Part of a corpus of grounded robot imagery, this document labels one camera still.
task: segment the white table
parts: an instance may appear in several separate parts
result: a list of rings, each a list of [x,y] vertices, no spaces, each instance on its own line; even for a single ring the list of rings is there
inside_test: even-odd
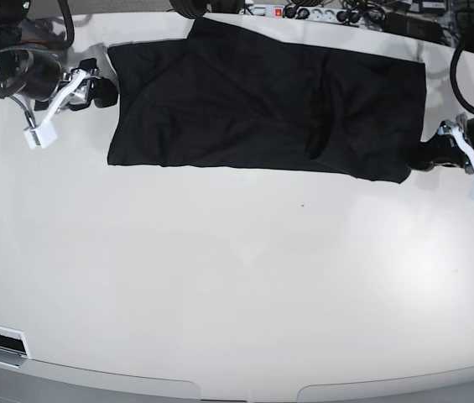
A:
[[[210,18],[287,42],[424,61],[427,137],[461,110],[446,47]],[[184,38],[191,24],[175,13],[96,15],[77,29],[75,52]],[[462,57],[459,82],[474,103],[474,55]],[[60,115],[58,141],[30,151],[22,113],[0,101],[0,325],[23,330],[35,359],[182,379],[203,399],[250,401],[474,365],[472,177],[436,169],[397,186],[111,167],[117,117],[117,107]]]

